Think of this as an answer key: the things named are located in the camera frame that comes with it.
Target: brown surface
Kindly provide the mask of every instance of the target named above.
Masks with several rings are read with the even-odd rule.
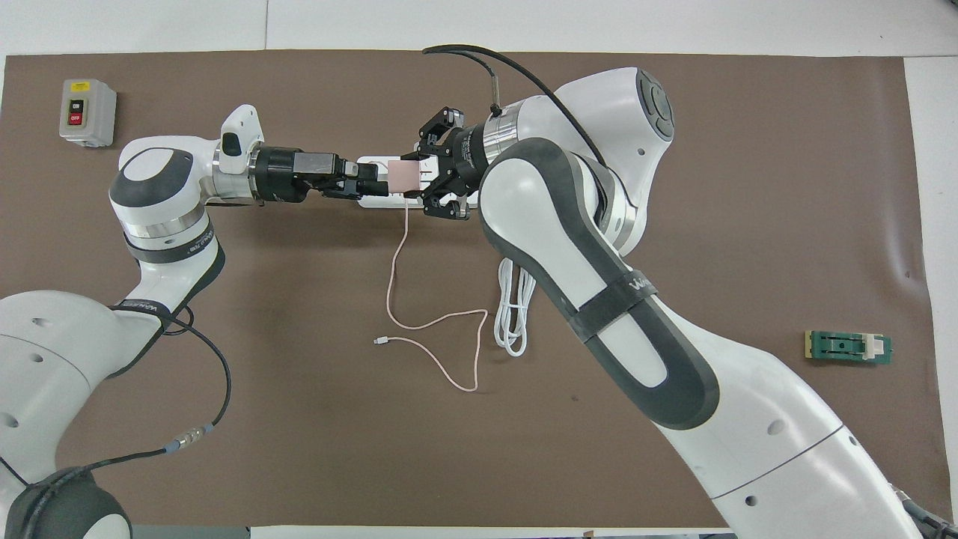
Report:
[[[552,86],[639,65],[670,92],[677,136],[628,260],[680,314],[768,350],[810,382],[888,479],[949,511],[918,194],[900,59],[522,54]],[[535,93],[506,69],[504,103]],[[117,141],[57,137],[64,79],[120,94]],[[401,153],[442,105],[479,121],[485,73],[405,52],[10,57],[0,119],[0,295],[59,289],[113,302],[135,286],[106,189],[133,138],[215,137],[241,103],[273,145],[348,157]],[[541,294],[532,341],[488,338],[479,394],[450,387],[383,312],[399,211],[310,199],[214,208],[227,254],[196,327],[232,362],[234,404],[172,457],[98,473],[138,524],[718,526],[669,444]],[[495,252],[479,221],[412,218],[396,304],[406,321],[493,308]],[[423,341],[465,381],[477,320]],[[890,335],[895,362],[802,357],[807,329]],[[189,337],[163,339],[104,383],[61,465],[150,449],[207,420],[222,381]]]

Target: cable connector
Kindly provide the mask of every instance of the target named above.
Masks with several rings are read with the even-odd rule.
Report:
[[[212,430],[213,425],[210,423],[207,423],[202,427],[193,427],[192,429],[189,429],[188,431],[174,438],[172,442],[163,446],[163,449],[168,454],[173,453],[174,451],[179,451],[188,445],[196,443],[199,438],[203,437],[204,434],[209,433]]]

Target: pink charger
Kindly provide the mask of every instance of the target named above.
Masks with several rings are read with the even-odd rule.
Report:
[[[386,163],[386,182],[390,193],[405,193],[420,189],[419,161],[389,161]]]

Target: screw hole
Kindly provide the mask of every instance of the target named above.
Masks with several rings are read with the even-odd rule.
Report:
[[[774,436],[775,434],[780,433],[784,429],[785,429],[785,421],[782,421],[781,419],[776,419],[775,421],[772,421],[768,425],[767,432],[768,432],[768,435]]]
[[[17,427],[20,426],[20,422],[17,421],[16,418],[13,417],[12,415],[6,412],[0,411],[0,425],[6,425],[7,427],[10,427],[11,429],[16,429]]]

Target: green electrical component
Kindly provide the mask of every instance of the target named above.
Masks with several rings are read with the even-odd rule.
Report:
[[[805,332],[805,357],[858,363],[892,362],[892,340],[879,333]]]

